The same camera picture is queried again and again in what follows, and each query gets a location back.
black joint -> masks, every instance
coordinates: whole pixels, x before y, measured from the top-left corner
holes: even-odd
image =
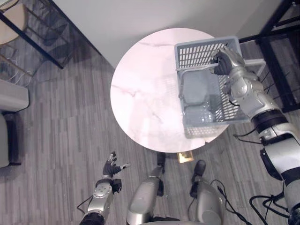
[[[280,110],[274,109],[256,115],[251,122],[254,124],[254,127],[256,127],[257,132],[261,133],[265,129],[277,124],[287,123],[288,121]]]
[[[160,197],[164,196],[164,183],[161,179],[159,179],[157,196],[160,196]]]
[[[120,192],[122,190],[122,181],[121,179],[114,179],[112,181],[112,193]]]
[[[86,215],[79,225],[104,225],[104,217],[99,213],[92,212]]]
[[[284,171],[281,176],[283,177],[286,186],[295,180],[300,180],[300,166]]]
[[[289,225],[299,225],[300,224],[300,203],[295,205],[290,213],[289,219],[288,219]]]
[[[260,151],[260,155],[263,161],[264,166],[266,167],[266,170],[268,171],[268,174],[271,177],[274,177],[277,180],[282,180],[282,177],[280,176],[280,174],[277,172],[277,170],[275,169],[274,165],[272,164],[267,152],[265,149]]]
[[[192,187],[191,187],[191,190],[189,192],[189,195],[192,197],[192,198],[197,198],[197,191],[198,191],[198,182],[194,182]]]

wooden floor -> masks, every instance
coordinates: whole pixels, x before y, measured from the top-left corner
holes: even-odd
[[[242,49],[249,57],[259,54],[251,44]],[[82,214],[76,206],[92,194],[111,151],[117,152],[120,163],[131,162],[132,166],[117,176],[122,178],[123,189],[115,195],[107,224],[126,223],[127,205],[154,168],[156,153],[133,142],[118,126],[110,105],[113,72],[84,42],[74,49],[63,70],[50,62],[38,70],[29,85],[30,106],[16,117],[22,165],[0,169],[0,225],[79,224]],[[299,125],[299,115],[299,111],[292,112],[288,118]],[[223,181],[234,208],[252,224],[262,224],[249,198],[278,194],[282,183],[267,174],[259,156],[261,145],[233,137],[252,128],[251,124],[230,125],[216,140],[193,151],[194,162],[179,164],[176,154],[168,154],[165,195],[157,198],[155,214],[188,219],[190,178],[196,161],[204,159],[204,177]],[[247,139],[258,141],[255,134]],[[264,215],[261,203],[255,202]],[[286,224],[272,212],[267,221]],[[237,216],[225,213],[224,225],[240,224]]]

black cable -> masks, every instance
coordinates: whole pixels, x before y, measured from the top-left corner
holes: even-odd
[[[245,137],[251,133],[253,133],[254,131],[256,130],[256,127],[253,129],[253,130],[250,130],[248,133],[244,134],[244,135],[237,135],[237,134],[234,134],[233,136],[234,137]]]
[[[282,95],[278,95],[277,97],[275,97],[273,99],[279,98],[279,97],[284,96],[284,95],[290,95],[291,93],[293,93],[294,91],[297,91],[297,90],[300,90],[300,88],[294,89],[290,93],[285,93],[285,94],[282,94]]]
[[[256,198],[269,198],[270,196],[264,196],[264,195],[256,195],[256,196],[252,196],[249,199],[249,204],[251,205],[252,209],[256,212],[256,214],[259,216],[259,218],[262,220],[264,225],[268,225],[266,220],[263,218],[263,216],[259,213],[259,211],[257,210],[257,208],[253,205],[252,201]]]
[[[189,216],[189,210],[191,209],[191,206],[192,206],[194,201],[195,201],[195,198],[193,198],[192,202],[190,203],[190,205],[188,206],[188,209],[187,209],[187,217],[188,217],[189,221],[191,221],[191,217]]]
[[[239,104],[235,104],[233,103],[230,99],[229,99],[230,104],[234,105],[234,106],[240,106]]]
[[[264,81],[264,79],[266,79],[266,77],[270,74],[270,71],[267,72],[266,76],[262,79],[261,83]]]
[[[282,206],[282,205],[277,204],[277,203],[276,203],[276,200],[273,200],[273,204],[276,205],[277,207],[283,209],[284,211],[289,212],[289,210],[288,210],[287,207],[284,207],[284,206]]]
[[[80,211],[80,212],[82,212],[83,214],[85,214],[85,212],[82,210],[82,209],[80,209],[79,207],[82,205],[82,204],[84,204],[85,202],[87,202],[89,199],[91,199],[93,196],[91,195],[89,198],[87,198],[86,200],[84,200],[82,203],[80,203],[76,208]]]
[[[267,219],[267,214],[268,214],[268,212],[269,212],[269,209],[267,209],[267,211],[266,211],[266,215],[264,215],[264,219],[266,220]]]
[[[263,205],[266,209],[271,210],[272,212],[276,213],[276,214],[279,215],[279,216],[282,216],[282,217],[285,217],[285,218],[289,218],[288,215],[283,214],[283,213],[281,213],[281,212],[278,212],[277,210],[271,208],[270,206],[267,206],[267,202],[273,201],[273,198],[274,198],[274,196],[271,195],[271,197],[270,197],[269,199],[263,201],[262,205]]]
[[[278,82],[279,82],[279,81],[277,81],[277,82],[274,82],[273,84],[269,85],[268,87],[266,87],[266,88],[265,88],[265,89],[263,89],[263,90],[267,90],[267,89],[268,89],[268,92],[267,92],[267,94],[268,94],[268,93],[269,93],[269,90],[270,90],[270,87],[272,87],[274,84],[276,84],[276,83],[278,83]]]
[[[228,200],[228,198],[227,198],[227,194],[226,194],[226,191],[225,191],[225,186],[224,186],[224,184],[223,184],[221,181],[219,181],[219,180],[217,180],[217,179],[214,179],[210,184],[212,184],[212,183],[215,182],[215,181],[219,182],[219,183],[222,185],[222,187],[223,187],[223,189],[222,189],[222,188],[220,188],[220,186],[217,185],[218,191],[219,191],[219,192],[223,195],[223,197],[225,198],[225,208],[226,208],[226,210],[227,210],[228,212],[230,212],[230,213],[233,213],[233,214],[237,215],[237,217],[238,217],[240,220],[242,220],[246,225],[252,225],[252,223],[250,223],[249,221],[247,221],[247,220],[243,217],[243,215],[240,214],[239,212],[237,212],[237,211],[234,209],[234,207],[231,205],[231,203],[229,202],[229,200]]]
[[[240,139],[237,135],[233,135],[235,138],[237,138],[239,141],[241,142],[247,142],[247,143],[253,143],[253,144],[262,144],[260,142],[253,142],[253,141],[247,141],[247,140],[243,140],[243,139]]]

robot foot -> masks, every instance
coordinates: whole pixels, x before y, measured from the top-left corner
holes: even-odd
[[[163,168],[163,173],[165,173],[165,153],[158,152],[157,153],[157,165]]]
[[[196,176],[200,176],[200,177],[203,176],[204,171],[205,171],[205,167],[206,167],[206,164],[205,164],[204,160],[200,159],[196,163],[195,168],[194,168],[194,174],[192,176],[192,183],[194,183]]]

robot forearm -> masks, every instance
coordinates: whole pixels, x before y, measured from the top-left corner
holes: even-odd
[[[121,180],[113,180],[113,176],[130,166],[130,163],[116,166],[116,160],[116,153],[112,152],[103,168],[103,178],[97,181],[95,185],[93,197],[80,225],[104,225],[106,223],[109,208],[113,201],[113,194],[120,192],[122,189]]]
[[[216,73],[228,74],[227,92],[251,119],[264,149],[261,157],[268,173],[285,184],[285,200],[293,219],[300,220],[300,136],[281,113],[278,105],[263,89],[254,73],[245,68],[241,56],[224,47],[217,53]]]

